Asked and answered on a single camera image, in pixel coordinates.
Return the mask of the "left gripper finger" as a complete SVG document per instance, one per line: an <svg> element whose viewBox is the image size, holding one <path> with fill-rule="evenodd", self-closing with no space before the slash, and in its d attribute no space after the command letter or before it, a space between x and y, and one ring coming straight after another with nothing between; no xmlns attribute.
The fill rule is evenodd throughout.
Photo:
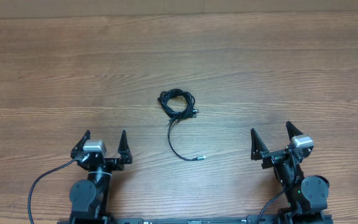
<svg viewBox="0 0 358 224"><path fill-rule="evenodd" d="M79 152L83 151L83 147L85 145L85 142L90 139L91 132L88 129L83 137L78 141L78 143L74 146L74 148L71 150L70 157L75 158Z"/></svg>
<svg viewBox="0 0 358 224"><path fill-rule="evenodd" d="M121 156L121 161L123 164L131 164L132 163L132 153L129 149L129 145L127 142L127 134L126 130L122 130L119 147L118 147L118 153Z"/></svg>

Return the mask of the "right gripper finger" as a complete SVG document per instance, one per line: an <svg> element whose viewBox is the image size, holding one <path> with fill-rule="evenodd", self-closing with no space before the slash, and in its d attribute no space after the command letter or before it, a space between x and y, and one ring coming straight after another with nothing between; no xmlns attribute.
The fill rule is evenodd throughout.
<svg viewBox="0 0 358 224"><path fill-rule="evenodd" d="M269 153L269 150L265 146L264 142L261 140L257 131L252 128L251 132L251 159L254 161L263 159L263 154Z"/></svg>
<svg viewBox="0 0 358 224"><path fill-rule="evenodd" d="M286 122L286 128L289 140L291 140L294 136L303 135L303 133L291 121Z"/></svg>

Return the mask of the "black cable silver plug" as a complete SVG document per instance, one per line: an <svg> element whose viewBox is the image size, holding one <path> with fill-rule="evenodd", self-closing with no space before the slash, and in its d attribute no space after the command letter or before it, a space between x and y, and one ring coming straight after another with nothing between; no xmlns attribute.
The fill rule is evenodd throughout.
<svg viewBox="0 0 358 224"><path fill-rule="evenodd" d="M194 161L203 161L206 159L206 156L198 156L198 157L194 157L192 159L189 158L185 158L183 156L181 156L179 153L176 152L176 150L174 149L172 142L171 142L171 131L174 127L174 125L178 122L178 120L172 121L170 122L169 126L168 126L168 131L167 131L167 141L168 141L168 145L170 146L170 149L172 150L172 152L181 160L183 161L187 161L187 162L194 162Z"/></svg>

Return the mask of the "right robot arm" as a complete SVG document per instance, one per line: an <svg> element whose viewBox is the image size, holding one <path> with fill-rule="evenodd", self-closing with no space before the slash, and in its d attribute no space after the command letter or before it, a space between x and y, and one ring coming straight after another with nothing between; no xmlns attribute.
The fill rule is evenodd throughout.
<svg viewBox="0 0 358 224"><path fill-rule="evenodd" d="M325 215L329 195L329 181L321 175L304 176L301 162L313 148L312 137L301 132L290 121L286 122L290 143L284 149L270 152L257 131L251 134L251 159L262 161L262 168L272 168L282 190L270 199L261 209L256 223L332 223L331 215ZM266 215L265 211L280 196L286 196L288 207L278 209L276 215Z"/></svg>

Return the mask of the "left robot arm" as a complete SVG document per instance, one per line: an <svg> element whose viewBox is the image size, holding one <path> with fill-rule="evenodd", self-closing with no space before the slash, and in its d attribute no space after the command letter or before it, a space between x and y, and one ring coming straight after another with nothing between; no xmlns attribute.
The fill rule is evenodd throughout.
<svg viewBox="0 0 358 224"><path fill-rule="evenodd" d="M71 150L70 157L88 172L87 178L79 180L70 189L70 223L116 223L108 212L109 190L112 172L123 171L132 163L132 154L127 143L126 131L121 134L118 158L106 157L106 146L102 140L92 140L89 130Z"/></svg>

